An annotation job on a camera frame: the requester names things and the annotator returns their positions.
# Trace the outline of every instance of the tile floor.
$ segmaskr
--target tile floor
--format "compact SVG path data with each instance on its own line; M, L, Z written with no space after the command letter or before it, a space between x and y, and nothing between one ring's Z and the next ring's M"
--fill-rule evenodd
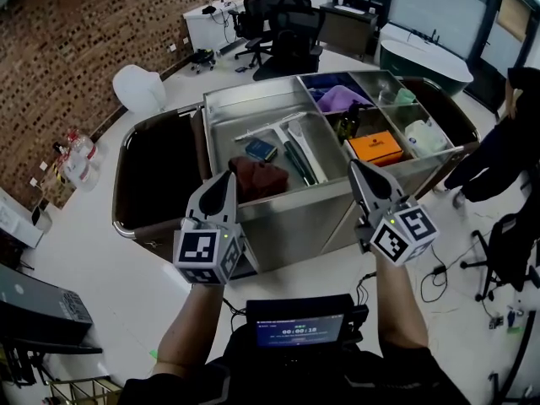
M252 71L236 73L249 57L238 62L232 53L225 55L213 72L195 75L189 67L165 81L169 104L167 109L189 105L203 99L203 93L252 82ZM324 51L322 72L373 68ZM465 111L482 135L494 125L494 117L476 101L459 94L457 104ZM99 356L51 356L52 373L62 379L100 374L113 375L120 382L131 377L146 377L154 364L150 351L181 308L189 286L173 267L129 240L122 239L111 226L112 188L118 149L124 134L144 116L127 113L100 140L107 156L100 181L90 193L76 192L62 211L49 208L54 225L38 248L27 251L24 260L35 267L40 280L78 292L94 318L91 338L105 352ZM438 224L441 235L435 252L445 262L457 258L472 244L470 233L478 229L487 233L502 215L516 211L524 196L515 183L504 194L474 205L458 213L451 206L451 196L432 193L422 199ZM472 259L474 250L463 259ZM420 281L437 264L426 252L410 268L411 280L420 301ZM361 256L356 246L301 262L276 272L234 282L226 289L226 297L236 307L244 307L248 299L308 297L322 294L354 294L355 284L374 269L370 254ZM430 347L442 368L462 389L472 404L487 403L490 398L488 375L496 370L505 374L516 355L521 337L509 335L504 328L490 331L489 318L473 299L478 292L481 271L462 271L458 266L449 272L449 286L435 303L420 307L429 326ZM370 316L362 327L363 349L380 352L376 334L375 280L365 283L370 293ZM516 296L513 289L499 289L495 302L488 302L490 312L505 312L507 305L540 307L539 294L526 289ZM427 283L425 297L440 292ZM223 309L211 358L219 356L230 335L230 313ZM534 358L527 356L521 382L533 379ZM18 390L7 388L11 403L40 403L46 395L44 386Z

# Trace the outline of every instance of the dark red cloth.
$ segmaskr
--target dark red cloth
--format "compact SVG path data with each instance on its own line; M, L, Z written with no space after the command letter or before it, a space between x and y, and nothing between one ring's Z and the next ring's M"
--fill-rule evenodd
M238 203L271 197L287 190L289 173L272 164L237 156L229 161L229 170L236 174Z

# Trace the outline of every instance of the standing person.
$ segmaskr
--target standing person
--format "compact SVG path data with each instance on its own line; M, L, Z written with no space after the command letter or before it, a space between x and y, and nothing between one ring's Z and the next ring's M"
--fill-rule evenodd
M404 266L380 254L379 342L384 358L341 345L322 359L305 345L294 363L261 351L248 326L231 336L224 356L205 365L224 287L196 284L163 337L147 380L129 380L119 405L167 403L468 404L428 349L428 330Z
M514 103L516 89L523 93ZM469 154L444 182L446 190L462 187L454 196L455 208L460 208L466 199L477 203L499 195L523 170L538 162L539 97L538 69L508 69L505 87L506 118L488 133L480 146Z

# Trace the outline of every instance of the mosaic tile wall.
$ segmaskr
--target mosaic tile wall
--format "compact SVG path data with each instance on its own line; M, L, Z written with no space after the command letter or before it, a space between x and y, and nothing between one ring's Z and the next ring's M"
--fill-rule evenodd
M181 14L207 0L11 0L0 9L0 187L27 208L42 160L70 127L92 134L119 107L126 64L162 73L188 57ZM176 43L177 51L168 45Z

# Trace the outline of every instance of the orange box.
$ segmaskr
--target orange box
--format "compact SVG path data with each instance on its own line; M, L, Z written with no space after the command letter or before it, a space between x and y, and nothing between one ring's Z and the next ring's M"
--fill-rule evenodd
M349 152L356 154L358 159L377 166L395 164L403 156L402 148L388 131L348 139L346 143Z

